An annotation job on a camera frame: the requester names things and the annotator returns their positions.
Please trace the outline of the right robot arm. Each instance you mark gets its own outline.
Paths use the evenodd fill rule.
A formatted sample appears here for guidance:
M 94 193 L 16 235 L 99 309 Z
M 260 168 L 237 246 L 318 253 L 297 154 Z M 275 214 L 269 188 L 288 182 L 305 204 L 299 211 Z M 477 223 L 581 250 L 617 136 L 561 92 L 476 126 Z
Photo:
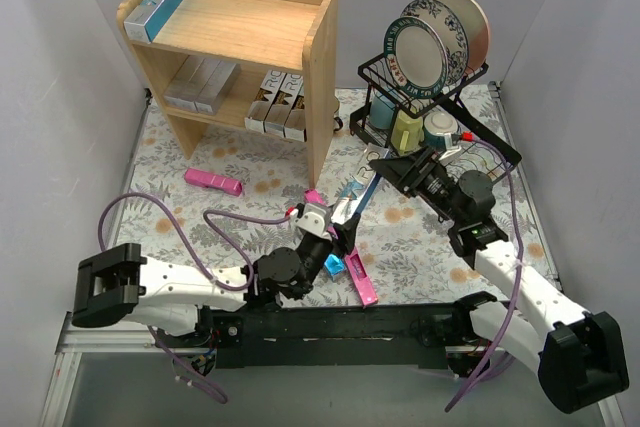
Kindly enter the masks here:
M 508 296 L 503 305 L 486 293 L 459 301 L 452 320 L 464 344 L 485 338 L 528 367 L 551 403 L 563 413 L 629 387 L 621 329 L 608 313 L 592 313 L 566 297 L 522 255 L 495 223 L 491 178 L 470 170 L 453 179 L 424 148 L 404 157 L 372 160 L 370 167 L 401 193 L 422 198 L 441 217 L 454 252 Z

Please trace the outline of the brown silver RO toothpaste box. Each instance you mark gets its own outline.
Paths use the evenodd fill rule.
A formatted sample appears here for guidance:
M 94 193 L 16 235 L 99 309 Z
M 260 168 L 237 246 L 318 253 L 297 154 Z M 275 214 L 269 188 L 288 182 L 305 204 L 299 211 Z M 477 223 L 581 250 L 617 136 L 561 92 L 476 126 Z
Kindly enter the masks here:
M 306 141 L 304 87 L 301 87 L 289 116 L 284 124 L 284 137 L 299 142 Z

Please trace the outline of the silver blue RO toothpaste box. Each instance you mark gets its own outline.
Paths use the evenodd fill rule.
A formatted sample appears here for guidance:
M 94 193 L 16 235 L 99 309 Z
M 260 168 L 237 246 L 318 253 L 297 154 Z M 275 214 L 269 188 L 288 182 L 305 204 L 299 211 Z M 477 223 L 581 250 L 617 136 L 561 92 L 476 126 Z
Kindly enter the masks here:
M 124 21 L 131 40 L 152 43 L 183 0 L 142 0 Z

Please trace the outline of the cyan toothpaste box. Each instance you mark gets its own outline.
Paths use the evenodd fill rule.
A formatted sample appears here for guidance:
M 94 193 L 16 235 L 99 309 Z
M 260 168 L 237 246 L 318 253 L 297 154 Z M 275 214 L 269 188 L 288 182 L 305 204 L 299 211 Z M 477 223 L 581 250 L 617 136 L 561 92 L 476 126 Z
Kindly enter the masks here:
M 362 154 L 355 170 L 348 177 L 333 206 L 331 221 L 344 224 L 355 214 L 361 214 L 370 200 L 380 177 L 370 167 L 370 162 L 385 159 L 389 149 L 369 143 Z
M 324 262 L 324 269 L 332 281 L 336 281 L 345 271 L 344 261 L 335 254 L 330 254 Z

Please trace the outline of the silver black RO toothpaste box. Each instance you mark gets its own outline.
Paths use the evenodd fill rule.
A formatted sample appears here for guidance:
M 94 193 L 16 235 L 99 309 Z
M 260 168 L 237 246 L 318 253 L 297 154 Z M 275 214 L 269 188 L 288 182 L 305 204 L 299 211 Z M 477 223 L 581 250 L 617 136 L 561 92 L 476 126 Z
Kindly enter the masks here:
M 269 70 L 267 72 L 245 117 L 245 128 L 247 130 L 259 133 L 265 132 L 264 122 L 285 76 L 286 74 L 280 71 Z

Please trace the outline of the silver Protefix toothpaste box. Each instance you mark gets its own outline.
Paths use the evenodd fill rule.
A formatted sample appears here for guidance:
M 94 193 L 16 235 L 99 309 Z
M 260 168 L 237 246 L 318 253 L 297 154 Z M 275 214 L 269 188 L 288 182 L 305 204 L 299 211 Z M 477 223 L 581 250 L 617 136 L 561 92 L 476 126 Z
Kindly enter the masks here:
M 183 109 L 197 111 L 196 99 L 219 64 L 220 61 L 214 58 L 204 58 L 202 60 L 180 93 L 181 107 Z

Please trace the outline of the dark striped toothpaste box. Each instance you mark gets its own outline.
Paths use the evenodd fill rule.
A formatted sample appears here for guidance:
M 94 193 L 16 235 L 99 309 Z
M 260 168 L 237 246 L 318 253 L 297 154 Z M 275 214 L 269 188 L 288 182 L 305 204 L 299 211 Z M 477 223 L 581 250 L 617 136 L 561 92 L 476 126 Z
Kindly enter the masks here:
M 284 125 L 303 86 L 303 76 L 286 74 L 264 120 L 266 133 L 284 137 Z

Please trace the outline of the white toothpaste box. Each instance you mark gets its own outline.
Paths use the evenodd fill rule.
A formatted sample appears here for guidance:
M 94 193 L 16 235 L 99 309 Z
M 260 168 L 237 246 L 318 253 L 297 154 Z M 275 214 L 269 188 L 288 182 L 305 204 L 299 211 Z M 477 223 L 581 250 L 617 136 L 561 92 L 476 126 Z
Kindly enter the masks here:
M 220 61 L 195 101 L 199 113 L 216 115 L 241 72 L 240 65 Z

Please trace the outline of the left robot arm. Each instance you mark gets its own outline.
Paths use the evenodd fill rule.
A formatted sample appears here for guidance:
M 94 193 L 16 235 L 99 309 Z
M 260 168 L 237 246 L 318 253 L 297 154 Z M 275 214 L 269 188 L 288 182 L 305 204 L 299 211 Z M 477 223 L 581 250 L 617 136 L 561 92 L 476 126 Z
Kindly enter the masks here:
M 321 236 L 310 231 L 309 216 L 295 222 L 303 233 L 299 245 L 277 248 L 252 266 L 199 272 L 145 257 L 137 243 L 89 257 L 78 267 L 71 323 L 102 328 L 127 320 L 203 346 L 212 337 L 213 324 L 200 313 L 202 308 L 238 312 L 250 305 L 304 298 L 332 253 L 353 251 L 360 216 L 354 214 Z

